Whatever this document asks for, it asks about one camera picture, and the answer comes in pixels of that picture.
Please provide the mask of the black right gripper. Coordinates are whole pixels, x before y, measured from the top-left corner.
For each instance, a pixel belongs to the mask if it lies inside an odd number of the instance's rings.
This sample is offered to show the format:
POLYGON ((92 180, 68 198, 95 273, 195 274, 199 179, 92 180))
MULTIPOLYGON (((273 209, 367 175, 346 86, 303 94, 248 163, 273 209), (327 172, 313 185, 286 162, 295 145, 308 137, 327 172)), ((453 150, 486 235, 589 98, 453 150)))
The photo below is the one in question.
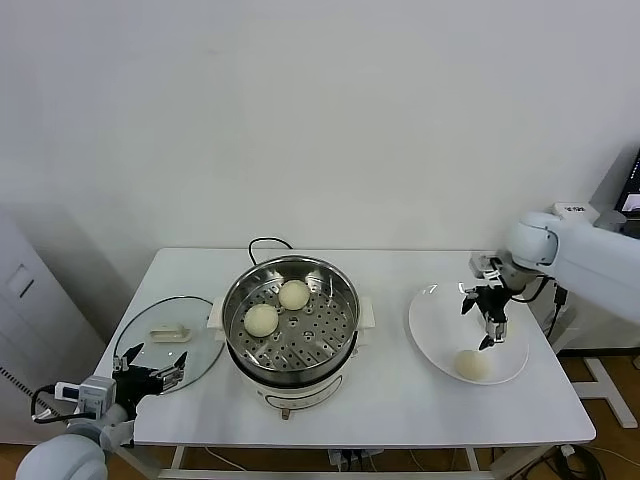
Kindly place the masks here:
POLYGON ((485 321, 485 336, 479 349, 485 350, 506 338, 505 306, 511 300, 511 291, 504 287, 477 286, 464 291, 461 314, 466 315, 475 305, 482 313, 485 321))

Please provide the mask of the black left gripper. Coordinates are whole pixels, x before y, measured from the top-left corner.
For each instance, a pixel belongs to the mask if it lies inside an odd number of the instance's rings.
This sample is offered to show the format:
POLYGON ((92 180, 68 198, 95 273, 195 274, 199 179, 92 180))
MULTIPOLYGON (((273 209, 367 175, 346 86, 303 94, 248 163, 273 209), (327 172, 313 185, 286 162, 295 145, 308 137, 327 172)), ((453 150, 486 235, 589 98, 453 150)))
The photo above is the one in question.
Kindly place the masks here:
POLYGON ((115 403, 125 410, 128 420, 136 418, 137 405, 145 396, 160 395, 165 388, 173 388, 184 379, 187 352, 172 365, 156 370, 132 365, 143 347, 144 344, 139 343, 113 357, 113 369, 119 370, 112 373, 116 383, 115 403))

